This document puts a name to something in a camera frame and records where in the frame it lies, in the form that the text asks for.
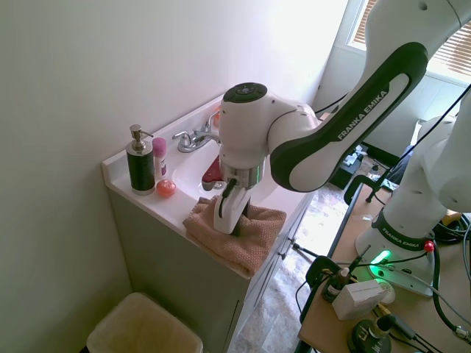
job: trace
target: floor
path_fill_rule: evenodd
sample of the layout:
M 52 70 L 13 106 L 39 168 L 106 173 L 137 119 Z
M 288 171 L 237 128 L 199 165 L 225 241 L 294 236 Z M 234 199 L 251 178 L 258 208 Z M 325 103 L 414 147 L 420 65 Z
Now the floor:
M 365 157 L 357 174 L 367 174 L 373 164 Z M 317 254 L 327 254 L 346 211 L 343 190 L 326 184 L 314 194 L 298 229 L 297 243 Z M 309 255 L 294 250 L 288 253 L 229 353 L 294 352 L 301 327 L 294 294 L 305 281 L 312 260 Z M 307 286 L 300 290 L 301 307 L 308 294 Z

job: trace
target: pink towel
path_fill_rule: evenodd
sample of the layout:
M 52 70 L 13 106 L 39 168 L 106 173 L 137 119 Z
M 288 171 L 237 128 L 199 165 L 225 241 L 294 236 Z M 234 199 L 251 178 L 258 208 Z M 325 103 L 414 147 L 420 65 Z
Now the pink towel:
M 213 228 L 217 197 L 200 198 L 183 225 L 187 237 L 226 265 L 252 277 L 268 257 L 286 220 L 286 213 L 249 205 L 248 216 L 238 222 L 239 235 Z

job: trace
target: desk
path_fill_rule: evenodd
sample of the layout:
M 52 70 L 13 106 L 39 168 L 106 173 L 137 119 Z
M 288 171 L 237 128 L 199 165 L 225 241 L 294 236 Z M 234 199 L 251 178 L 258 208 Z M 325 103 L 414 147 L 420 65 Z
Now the desk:
M 334 260 L 352 261 L 357 256 L 354 246 L 355 239 L 371 224 L 371 221 L 365 220 L 363 215 L 374 217 L 382 207 L 376 199 L 373 199 L 372 203 L 365 201 L 370 191 L 371 189 L 366 185 L 357 191 L 358 198 L 356 201 L 355 198 L 353 199 L 330 250 L 329 255 Z M 384 202 L 387 202 L 391 197 L 391 194 L 385 190 L 380 190 L 377 195 Z M 440 247 L 442 263 L 440 293 L 460 313 L 471 320 L 470 284 L 463 266 L 461 249 L 462 244 Z M 366 268 L 358 268 L 354 274 L 360 281 L 371 279 Z M 394 287 L 394 289 L 396 300 L 388 308 L 423 338 L 444 353 L 471 351 L 471 347 L 453 336 L 450 329 L 442 322 L 435 311 L 432 299 L 418 296 L 402 288 Z M 309 307 L 298 338 L 306 343 L 303 344 L 304 347 L 309 345 L 321 353 L 348 353 L 347 338 L 359 320 L 338 320 L 332 305 L 322 299 L 321 292 L 322 286 L 318 289 Z M 442 309 L 455 325 L 466 326 L 444 303 L 442 303 Z M 393 353 L 416 352 L 409 346 L 394 340 L 391 341 Z

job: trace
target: franka emika robot arm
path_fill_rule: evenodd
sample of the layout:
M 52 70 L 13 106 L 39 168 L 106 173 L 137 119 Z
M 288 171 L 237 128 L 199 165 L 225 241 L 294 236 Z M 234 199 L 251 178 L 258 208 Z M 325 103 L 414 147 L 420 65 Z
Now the franka emika robot arm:
M 322 123 L 310 107 L 281 99 L 263 85 L 228 90 L 219 123 L 220 167 L 228 187 L 216 204 L 215 228 L 233 231 L 268 155 L 273 180 L 283 188 L 307 193 L 322 187 L 347 153 L 418 85 L 439 47 L 470 20 L 468 0 L 378 0 L 366 23 L 360 82 Z M 456 122 L 445 118 L 415 148 L 400 188 L 355 242 L 358 253 L 371 246 L 365 261 L 385 250 L 390 260 L 417 256 L 447 208 L 471 212 L 471 163 L 462 164 L 471 151 L 469 115 L 471 93 Z M 426 123 L 420 134 L 435 122 Z M 396 268 L 432 282 L 433 257 L 400 265 Z M 388 281 L 431 296 L 416 280 L 386 272 Z

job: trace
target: sink basin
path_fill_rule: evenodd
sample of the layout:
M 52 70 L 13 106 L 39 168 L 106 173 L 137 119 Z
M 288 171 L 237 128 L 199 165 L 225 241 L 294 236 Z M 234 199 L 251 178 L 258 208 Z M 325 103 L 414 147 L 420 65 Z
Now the sink basin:
M 218 156 L 219 146 L 216 142 L 210 141 L 201 149 L 191 153 L 184 154 L 175 149 L 171 154 L 174 155 L 175 153 L 183 155 L 184 158 L 175 156 L 180 160 L 180 163 L 175 166 L 171 178 L 183 193 L 186 193 L 195 201 L 200 197 L 211 199 L 213 196 L 221 194 L 222 190 L 205 191 L 201 181 L 203 174 Z M 270 174 L 269 163 L 265 163 L 265 174 L 261 182 L 252 189 L 251 202 L 260 204 L 276 188 L 277 185 Z

